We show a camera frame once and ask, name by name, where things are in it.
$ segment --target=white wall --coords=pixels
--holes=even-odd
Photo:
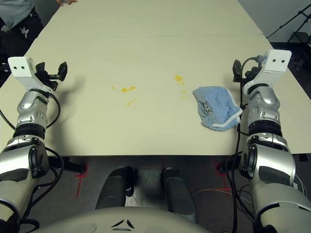
[[[59,8],[55,0],[31,0],[35,5],[35,11],[41,18],[43,26],[47,25],[51,17]]]
[[[246,12],[250,15],[265,36],[283,25],[290,18],[295,16],[298,11],[311,3],[310,0],[238,0]],[[311,13],[311,7],[305,11]],[[269,38],[271,42],[286,42],[294,31],[300,27],[306,18],[296,17],[291,23],[287,24],[276,34]],[[311,34],[311,19],[301,28],[300,32]]]

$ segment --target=star print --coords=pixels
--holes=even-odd
[[[29,29],[26,30],[26,28],[23,27],[23,28],[20,28],[20,31],[21,31],[22,34],[25,34],[25,38],[27,38],[27,34],[29,32]]]

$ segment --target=white towel trim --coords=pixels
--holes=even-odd
[[[238,107],[240,110],[239,110],[236,114],[232,115],[224,124],[212,124],[212,127],[224,128],[224,127],[226,127],[231,121],[233,121],[235,118],[237,119],[237,122],[238,122],[238,123],[240,123],[240,121],[241,121],[239,115],[242,114],[243,110],[242,110],[239,106],[237,106],[237,104],[235,103],[235,101],[234,101],[234,99],[233,99],[233,97],[232,97],[230,91],[229,91],[227,88],[226,88],[226,90],[227,90],[229,96],[231,97],[231,100],[232,100],[233,104],[234,104],[236,107]]]

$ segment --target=red tape mark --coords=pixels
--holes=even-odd
[[[222,190],[222,191],[231,191],[231,188],[228,188],[228,187],[227,187],[227,184],[226,184],[226,182],[225,182],[225,179],[226,179],[225,174],[222,174],[222,173],[220,173],[220,172],[218,171],[218,166],[219,166],[219,165],[220,165],[220,163],[215,163],[215,170],[216,170],[217,176],[220,176],[220,177],[222,178],[223,183],[224,183],[224,188],[217,188],[217,189],[218,189],[218,190]]]
[[[82,178],[85,178],[87,176],[87,171],[88,171],[88,164],[86,165],[86,171],[83,174],[76,174],[74,175],[74,177],[79,178],[79,183],[78,183],[78,188],[77,188],[77,193],[76,193],[76,198],[79,197],[80,195],[80,188],[81,188],[81,182],[82,182]]]

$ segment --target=black tripod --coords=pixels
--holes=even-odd
[[[273,34],[275,34],[276,32],[278,32],[280,29],[282,29],[285,25],[287,25],[288,23],[290,23],[294,18],[296,18],[299,15],[303,15],[306,17],[305,21],[301,24],[301,26],[297,29],[296,32],[293,33],[293,35],[291,36],[291,38],[286,42],[289,43],[291,41],[291,39],[299,32],[299,30],[308,22],[308,20],[311,18],[311,14],[307,15],[304,13],[305,10],[307,10],[309,7],[311,6],[311,4],[309,4],[308,6],[306,6],[304,9],[302,9],[301,11],[298,11],[298,14],[295,15],[294,17],[292,17],[290,20],[288,20],[286,23],[284,23],[283,25],[279,26],[279,28],[274,31],[271,35],[269,35],[267,38],[269,38],[270,36],[272,36]]]

